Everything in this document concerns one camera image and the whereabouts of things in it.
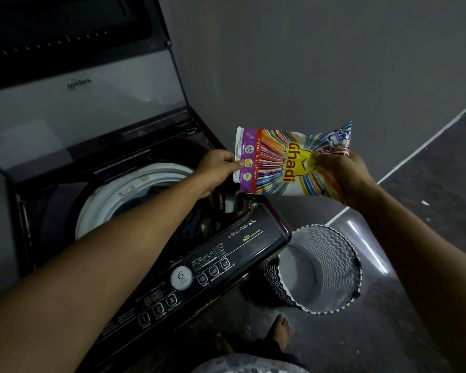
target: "washing machine drum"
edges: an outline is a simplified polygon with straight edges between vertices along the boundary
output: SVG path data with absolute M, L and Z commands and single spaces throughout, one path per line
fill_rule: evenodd
M 114 215 L 146 200 L 152 188 L 168 187 L 192 172 L 192 169 L 176 163 L 153 163 L 100 186 L 81 209 L 76 239 L 109 221 Z

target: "button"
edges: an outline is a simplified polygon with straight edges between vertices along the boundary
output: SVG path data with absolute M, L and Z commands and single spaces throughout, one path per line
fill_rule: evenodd
M 185 290 L 192 284 L 192 271 L 186 266 L 179 266 L 171 274 L 171 285 L 178 290 Z
M 223 268 L 228 268 L 230 266 L 230 261 L 226 258 L 224 258 L 222 261 L 221 261 L 221 267 Z
M 206 274 L 201 274 L 199 276 L 199 283 L 200 284 L 205 284 L 208 280 L 209 280 L 209 278 L 207 278 Z
M 175 295 L 169 295 L 166 298 L 166 303 L 168 304 L 168 306 L 173 306 L 176 302 L 178 302 L 178 300 L 176 299 Z
M 138 322 L 140 323 L 140 326 L 145 326 L 147 323 L 150 322 L 150 316 L 148 313 L 143 313 L 138 317 Z
M 156 306 L 152 307 L 152 311 L 155 315 L 160 315 L 164 313 L 164 307 L 162 306 L 162 304 L 157 304 Z
M 209 273 L 211 274 L 211 276 L 216 276 L 219 273 L 219 270 L 217 269 L 217 266 L 212 266 L 209 269 Z

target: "detergent packet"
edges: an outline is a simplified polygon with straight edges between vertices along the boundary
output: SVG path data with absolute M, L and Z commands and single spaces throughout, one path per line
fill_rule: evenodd
M 273 129 L 236 131 L 235 159 L 245 166 L 233 174 L 240 192 L 259 195 L 323 195 L 343 202 L 333 174 L 317 164 L 313 152 L 349 154 L 352 122 L 335 131 L 303 135 Z

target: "white trim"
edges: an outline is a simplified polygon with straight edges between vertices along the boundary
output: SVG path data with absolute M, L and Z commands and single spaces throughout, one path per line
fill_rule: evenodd
M 390 175 L 392 175 L 395 171 L 397 171 L 398 168 L 400 168 L 404 163 L 409 161 L 411 158 L 413 158 L 415 155 L 417 155 L 421 150 L 423 150 L 429 143 L 431 143 L 433 140 L 435 140 L 437 137 L 439 137 L 446 129 L 452 127 L 454 123 L 456 123 L 464 114 L 466 114 L 466 108 L 461 111 L 461 113 L 456 116 L 454 119 L 452 119 L 449 123 L 447 123 L 440 131 L 438 131 L 436 134 L 434 134 L 432 137 L 430 137 L 423 145 L 421 145 L 418 149 L 416 149 L 414 152 L 412 152 L 409 156 L 405 158 L 405 160 L 402 160 L 398 165 L 396 165 L 392 170 L 390 170 L 383 178 L 381 178 L 377 183 L 380 184 L 383 182 L 385 179 L 387 179 Z M 336 219 L 338 219 L 342 214 L 347 212 L 349 210 L 349 207 L 345 207 L 342 209 L 340 212 L 337 213 L 337 215 L 329 220 L 326 225 L 331 225 Z

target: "zigzag pattern basket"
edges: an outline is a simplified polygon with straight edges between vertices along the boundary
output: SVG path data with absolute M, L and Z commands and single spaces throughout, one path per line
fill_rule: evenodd
M 361 262 L 347 238 L 326 225 L 301 227 L 293 232 L 288 249 L 297 249 L 312 263 L 318 283 L 315 300 L 302 305 L 287 288 L 280 273 L 279 257 L 264 268 L 264 277 L 288 306 L 319 315 L 333 314 L 360 296 Z

